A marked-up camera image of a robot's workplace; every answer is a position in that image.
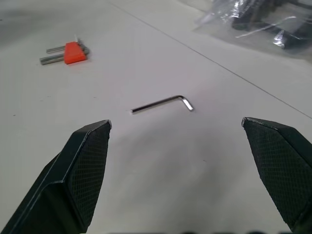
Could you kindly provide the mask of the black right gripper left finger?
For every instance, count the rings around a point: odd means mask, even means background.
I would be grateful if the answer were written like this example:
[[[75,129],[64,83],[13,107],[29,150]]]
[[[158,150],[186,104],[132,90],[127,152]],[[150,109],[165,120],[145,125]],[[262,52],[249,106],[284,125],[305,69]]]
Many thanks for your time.
[[[86,233],[103,183],[111,128],[109,120],[102,120],[73,132],[1,232]]]

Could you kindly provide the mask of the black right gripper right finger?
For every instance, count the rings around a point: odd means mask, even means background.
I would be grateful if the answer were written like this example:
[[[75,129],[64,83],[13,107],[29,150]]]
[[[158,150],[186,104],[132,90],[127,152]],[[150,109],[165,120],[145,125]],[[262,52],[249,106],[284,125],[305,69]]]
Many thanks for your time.
[[[312,144],[295,128],[244,117],[253,158],[282,219],[294,234],[312,232]]]

